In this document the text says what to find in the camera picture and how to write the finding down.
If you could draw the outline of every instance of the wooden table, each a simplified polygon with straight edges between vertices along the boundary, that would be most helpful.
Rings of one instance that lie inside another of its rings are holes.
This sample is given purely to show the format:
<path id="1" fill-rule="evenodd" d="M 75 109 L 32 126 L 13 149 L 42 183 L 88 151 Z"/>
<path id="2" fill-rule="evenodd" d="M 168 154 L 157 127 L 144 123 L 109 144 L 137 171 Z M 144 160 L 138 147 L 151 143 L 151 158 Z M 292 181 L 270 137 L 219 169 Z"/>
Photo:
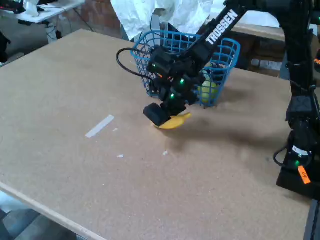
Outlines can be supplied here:
<path id="1" fill-rule="evenodd" d="M 252 24 L 237 23 L 232 29 L 235 32 L 257 36 L 260 38 L 285 41 L 285 34 L 282 28 L 258 26 Z"/>
<path id="2" fill-rule="evenodd" d="M 302 240 L 310 201 L 272 161 L 289 83 L 234 69 L 217 107 L 161 131 L 128 46 L 80 30 L 1 68 L 0 189 L 89 239 Z"/>

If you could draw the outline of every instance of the floor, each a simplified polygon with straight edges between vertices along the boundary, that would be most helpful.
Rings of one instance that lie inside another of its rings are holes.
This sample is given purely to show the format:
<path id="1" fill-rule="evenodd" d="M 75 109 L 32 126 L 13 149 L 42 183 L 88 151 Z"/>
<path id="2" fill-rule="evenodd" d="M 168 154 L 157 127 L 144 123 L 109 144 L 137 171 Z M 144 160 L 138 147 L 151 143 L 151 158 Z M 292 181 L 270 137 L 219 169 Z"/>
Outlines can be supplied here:
<path id="1" fill-rule="evenodd" d="M 62 36 L 68 35 L 71 31 L 77 31 L 79 29 L 89 28 L 82 22 L 71 22 L 58 20 L 58 30 L 62 32 Z M 91 26 L 95 32 L 104 35 L 112 36 L 115 38 L 121 38 L 120 29 L 101 28 L 99 26 Z M 32 24 L 26 26 L 18 24 L 18 20 L 9 19 L 7 17 L 0 16 L 0 31 L 11 40 L 11 44 L 8 45 L 7 54 L 13 56 L 17 53 L 29 54 L 34 50 L 37 50 L 48 44 L 47 34 L 45 31 L 45 25 Z"/>

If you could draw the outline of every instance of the black cable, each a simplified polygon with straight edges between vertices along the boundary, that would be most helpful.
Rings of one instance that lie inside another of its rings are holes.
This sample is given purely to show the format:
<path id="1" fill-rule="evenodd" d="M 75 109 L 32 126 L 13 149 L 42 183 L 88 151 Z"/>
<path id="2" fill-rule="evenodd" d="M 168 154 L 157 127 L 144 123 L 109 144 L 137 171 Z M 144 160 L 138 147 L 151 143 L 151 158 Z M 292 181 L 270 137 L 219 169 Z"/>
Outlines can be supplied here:
<path id="1" fill-rule="evenodd" d="M 74 10 L 75 13 L 78 15 L 78 17 L 82 20 L 82 22 L 84 22 L 84 23 L 87 25 L 87 27 L 88 27 L 92 32 L 95 33 L 95 31 L 92 29 L 92 27 L 89 25 L 89 23 L 87 23 L 87 22 L 82 18 L 82 16 L 80 15 L 80 13 L 78 13 L 76 9 L 73 9 L 73 10 Z"/>
<path id="2" fill-rule="evenodd" d="M 63 9 L 63 11 L 67 14 L 67 18 L 68 18 L 68 22 L 69 22 L 69 26 L 70 26 L 70 33 L 72 33 L 72 25 L 71 25 L 71 21 L 70 21 L 70 16 L 69 13 L 67 12 L 66 9 L 64 9 L 63 7 L 60 6 L 49 6 L 49 7 L 45 7 L 45 6 L 41 6 L 42 9 Z"/>
<path id="3" fill-rule="evenodd" d="M 281 163 L 281 162 L 279 162 L 279 161 L 277 160 L 277 155 L 278 155 L 279 153 L 281 153 L 282 151 L 286 150 L 287 148 L 288 148 L 288 145 L 286 145 L 286 146 L 282 147 L 281 149 L 279 149 L 278 151 L 276 151 L 276 152 L 273 154 L 273 161 L 274 161 L 277 165 L 279 165 L 280 167 L 282 167 L 282 168 L 291 169 L 291 170 L 296 170 L 295 167 L 290 167 L 290 166 L 285 165 L 285 164 L 283 164 L 283 163 Z M 311 154 L 309 153 L 309 151 L 306 151 L 306 152 L 307 152 L 307 154 L 308 154 L 308 161 L 306 162 L 305 165 L 302 165 L 304 168 L 308 167 L 308 166 L 311 164 L 311 162 L 312 162 L 312 156 L 311 156 Z"/>
<path id="4" fill-rule="evenodd" d="M 49 34 L 52 34 L 56 29 L 57 29 L 56 26 L 53 26 L 53 30 L 52 30 L 51 32 L 49 32 L 49 33 L 46 32 L 46 35 L 47 35 L 49 38 L 51 38 L 52 40 L 58 40 L 57 38 L 53 38 L 52 36 L 49 35 Z"/>
<path id="5" fill-rule="evenodd" d="M 120 49 L 116 53 L 115 59 L 116 59 L 116 62 L 120 65 L 120 67 L 123 68 L 124 70 L 126 70 L 128 73 L 131 73 L 131 74 L 136 75 L 136 76 L 141 77 L 141 78 L 146 78 L 146 79 L 149 79 L 149 80 L 153 80 L 151 77 L 149 77 L 147 75 L 143 75 L 143 74 L 140 74 L 138 72 L 134 72 L 134 71 L 130 70 L 129 68 L 125 67 L 119 60 L 119 55 L 124 51 L 136 51 L 138 53 L 148 54 L 148 55 L 151 55 L 151 53 L 146 52 L 146 51 L 142 51 L 142 50 L 139 50 L 139 49 L 136 49 L 136 48 L 133 48 L 133 47 L 125 47 L 125 48 Z"/>

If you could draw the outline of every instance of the tape strip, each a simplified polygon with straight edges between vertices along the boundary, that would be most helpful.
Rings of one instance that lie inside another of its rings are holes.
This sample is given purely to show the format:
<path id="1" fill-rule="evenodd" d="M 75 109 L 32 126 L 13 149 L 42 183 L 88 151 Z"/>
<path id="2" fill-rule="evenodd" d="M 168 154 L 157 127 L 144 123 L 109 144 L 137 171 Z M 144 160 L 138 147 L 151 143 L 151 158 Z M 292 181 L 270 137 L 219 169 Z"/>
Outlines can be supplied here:
<path id="1" fill-rule="evenodd" d="M 114 116 L 112 116 L 112 115 L 107 116 L 97 126 L 92 128 L 85 136 L 87 138 L 92 138 L 97 133 L 99 133 L 102 129 L 104 129 L 105 126 L 107 126 L 109 123 L 111 123 L 113 119 L 115 119 Z"/>

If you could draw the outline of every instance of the orange label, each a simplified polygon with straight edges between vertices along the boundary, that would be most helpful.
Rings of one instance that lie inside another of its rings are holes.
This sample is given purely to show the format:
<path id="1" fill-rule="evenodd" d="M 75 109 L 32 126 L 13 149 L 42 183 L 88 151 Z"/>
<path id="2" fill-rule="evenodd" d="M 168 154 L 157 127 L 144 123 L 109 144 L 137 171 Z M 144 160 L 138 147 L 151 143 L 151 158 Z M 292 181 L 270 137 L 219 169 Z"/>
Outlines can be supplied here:
<path id="1" fill-rule="evenodd" d="M 304 182 L 304 184 L 311 183 L 310 178 L 308 177 L 308 174 L 307 174 L 304 166 L 298 166 L 298 171 L 300 173 L 300 176 L 301 176 L 302 181 Z"/>

